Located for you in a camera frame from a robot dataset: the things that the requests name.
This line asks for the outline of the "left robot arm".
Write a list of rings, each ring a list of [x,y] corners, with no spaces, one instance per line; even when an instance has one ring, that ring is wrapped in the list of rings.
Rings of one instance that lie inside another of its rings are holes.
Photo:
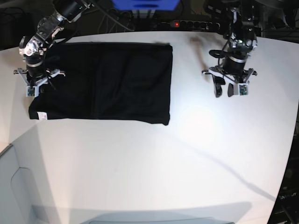
[[[225,7],[228,28],[223,34],[226,43],[221,50],[210,50],[209,55],[218,59],[217,65],[203,70],[211,75],[216,98],[222,95],[222,86],[228,83],[228,96],[247,96],[249,78],[257,76],[253,68],[245,69],[251,52],[257,46],[254,25],[254,6],[251,0],[220,0]]]

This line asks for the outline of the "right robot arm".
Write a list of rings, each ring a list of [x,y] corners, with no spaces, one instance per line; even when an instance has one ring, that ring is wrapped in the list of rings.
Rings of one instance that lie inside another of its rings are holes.
[[[56,35],[64,30],[64,23],[76,22],[82,13],[90,8],[90,0],[56,0],[53,3],[54,12],[42,18],[37,31],[32,37],[25,36],[19,45],[19,54],[26,63],[25,69],[16,69],[26,86],[26,95],[37,97],[39,87],[51,84],[51,79],[58,75],[65,76],[59,69],[49,70],[45,66],[46,53],[55,43]]]

